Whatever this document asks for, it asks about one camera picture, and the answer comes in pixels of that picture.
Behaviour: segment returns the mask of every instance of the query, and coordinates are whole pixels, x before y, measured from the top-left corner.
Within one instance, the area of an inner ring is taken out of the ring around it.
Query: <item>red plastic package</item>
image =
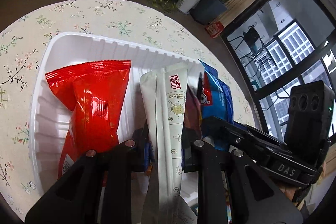
[[[119,144],[117,129],[131,61],[97,61],[46,73],[53,94],[73,114],[58,166],[60,178],[87,150]]]

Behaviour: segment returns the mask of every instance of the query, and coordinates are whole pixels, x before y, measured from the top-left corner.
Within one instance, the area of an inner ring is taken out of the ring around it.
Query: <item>round table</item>
[[[49,41],[66,31],[141,43],[201,59],[231,88],[234,119],[254,126],[236,81],[190,32],[162,13],[125,0],[68,0],[37,9],[0,33],[0,192],[24,219],[40,198],[29,155],[29,111],[35,79]]]

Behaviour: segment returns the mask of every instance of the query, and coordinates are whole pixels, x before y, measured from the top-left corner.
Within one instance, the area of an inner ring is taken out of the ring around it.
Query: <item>white label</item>
[[[64,175],[64,173],[66,171],[69,170],[69,168],[74,164],[75,162],[72,160],[72,158],[70,158],[70,156],[68,154],[66,154],[65,159],[64,159],[64,163],[63,163],[63,167],[62,167],[62,175]]]

